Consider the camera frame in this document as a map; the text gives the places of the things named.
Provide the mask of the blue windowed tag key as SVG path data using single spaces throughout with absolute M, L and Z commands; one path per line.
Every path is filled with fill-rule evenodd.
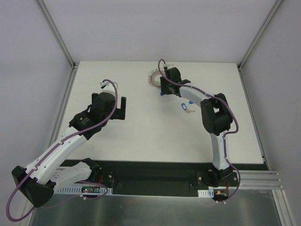
M 182 109 L 186 112 L 186 113 L 192 113 L 192 112 L 195 112 L 194 110 L 190 110 L 185 103 L 182 103 L 181 104 L 182 106 Z

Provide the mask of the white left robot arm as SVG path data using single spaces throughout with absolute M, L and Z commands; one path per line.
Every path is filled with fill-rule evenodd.
M 16 166 L 12 170 L 19 191 L 35 208 L 45 205 L 62 187 L 84 180 L 89 183 L 101 181 L 100 166 L 90 158 L 61 172 L 57 168 L 77 148 L 100 132 L 108 120 L 125 119 L 127 98 L 121 97 L 120 108 L 114 108 L 116 102 L 114 94 L 93 93 L 92 103 L 73 117 L 59 139 L 26 167 Z

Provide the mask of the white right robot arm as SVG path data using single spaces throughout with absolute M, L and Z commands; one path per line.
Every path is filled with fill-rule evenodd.
M 160 84 L 163 95 L 176 95 L 200 107 L 202 123 L 210 134 L 213 150 L 212 169 L 202 176 L 202 181 L 212 187 L 224 185 L 233 172 L 228 159 L 227 142 L 233 114 L 225 95 L 222 93 L 211 95 L 201 91 L 189 80 L 182 80 L 180 71 L 176 67 L 166 65 L 164 74 L 160 77 Z

